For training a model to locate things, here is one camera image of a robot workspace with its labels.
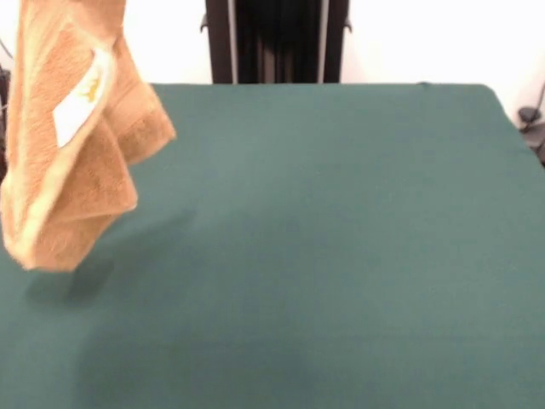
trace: background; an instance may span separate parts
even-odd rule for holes
[[[0,0],[0,38],[14,50],[18,0]],[[128,0],[125,32],[143,78],[210,84],[204,0]],[[479,83],[516,123],[545,81],[543,0],[351,0],[343,83]],[[11,61],[0,50],[0,64]]]

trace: terry cloth towel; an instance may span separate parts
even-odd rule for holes
[[[72,271],[137,203],[128,164],[175,137],[123,37],[125,0],[21,0],[9,95],[4,245]]]

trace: green table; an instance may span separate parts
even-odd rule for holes
[[[158,86],[74,275],[0,254],[2,409],[545,405],[545,178],[481,86]]]

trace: black cable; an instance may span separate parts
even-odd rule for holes
[[[530,120],[526,122],[525,127],[522,129],[522,132],[526,132],[533,125],[533,123],[536,122],[539,116],[539,108],[543,103],[543,97],[545,97],[545,83],[543,83],[542,90],[540,91],[539,97],[537,98],[536,109],[534,110],[534,113],[532,114]]]
[[[8,47],[6,47],[6,44],[3,43],[1,38],[0,38],[0,47],[2,47],[4,53],[6,53],[10,59],[14,58],[13,55],[9,52]]]

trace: towel label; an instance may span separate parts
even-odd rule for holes
[[[65,146],[89,118],[104,94],[106,81],[112,69],[111,56],[101,49],[94,49],[95,57],[90,69],[76,87],[53,110],[57,144]]]

